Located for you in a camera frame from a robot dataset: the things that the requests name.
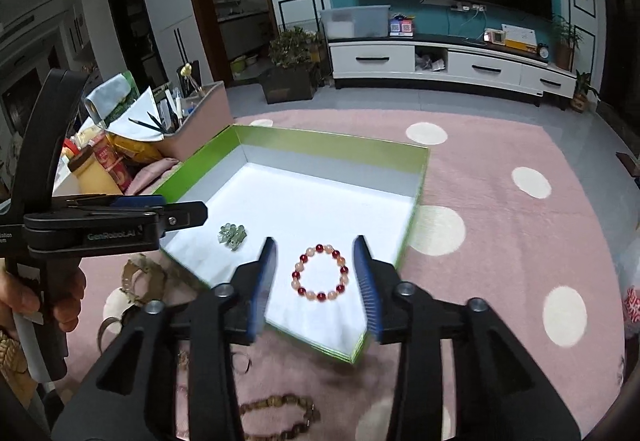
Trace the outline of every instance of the black drawer handle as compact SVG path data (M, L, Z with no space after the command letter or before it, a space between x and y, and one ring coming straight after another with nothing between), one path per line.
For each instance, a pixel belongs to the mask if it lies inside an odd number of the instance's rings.
M496 74L500 74L502 72L502 69L494 69L492 67L483 67L483 66L472 66L472 67L478 71L495 72Z
M541 81L543 84L551 85L552 87L562 87L562 84L557 84L556 82L552 82L552 81L550 81L550 80L545 80L544 78L540 78L540 81Z
M388 62L388 56L356 56L356 60L359 62Z

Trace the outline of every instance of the screw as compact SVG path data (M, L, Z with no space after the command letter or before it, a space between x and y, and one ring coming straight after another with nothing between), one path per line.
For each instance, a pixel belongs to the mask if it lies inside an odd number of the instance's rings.
M150 315L157 315L164 309L164 304L160 300L151 300L147 305L145 305L145 313Z
M469 300L469 302L467 302L467 305L469 306L469 309L475 311L476 313L481 313L482 311L486 311L487 309L489 309L487 303L481 298L477 297Z
M214 295L220 298L226 298L234 293L234 287L231 284L220 284L213 290Z
M415 286L411 282L401 282L396 286L396 292L401 296L411 296L415 293Z

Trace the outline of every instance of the white tv cabinet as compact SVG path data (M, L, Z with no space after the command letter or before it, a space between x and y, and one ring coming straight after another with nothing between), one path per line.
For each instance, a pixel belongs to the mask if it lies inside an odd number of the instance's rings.
M454 90L487 88L534 96L540 106L544 93L558 97L564 110L574 97L575 75L533 58L529 53L509 50L477 40L445 36L387 37L380 39L330 40L329 51L337 88L358 85L357 80L423 80L441 82ZM416 53L429 53L444 60L442 71L416 67Z

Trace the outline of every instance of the yellow bottle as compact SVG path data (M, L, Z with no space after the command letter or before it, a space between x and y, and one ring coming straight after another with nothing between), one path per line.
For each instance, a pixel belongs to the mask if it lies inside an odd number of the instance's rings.
M122 195L111 175L98 163L90 146L71 159L68 167L78 179L83 194Z

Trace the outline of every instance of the black planter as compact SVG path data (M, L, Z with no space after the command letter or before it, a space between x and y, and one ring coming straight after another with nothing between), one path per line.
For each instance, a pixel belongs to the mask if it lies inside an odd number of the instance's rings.
M264 71L258 80L267 103L281 103L313 99L318 88L316 76L316 68L313 67L273 67Z

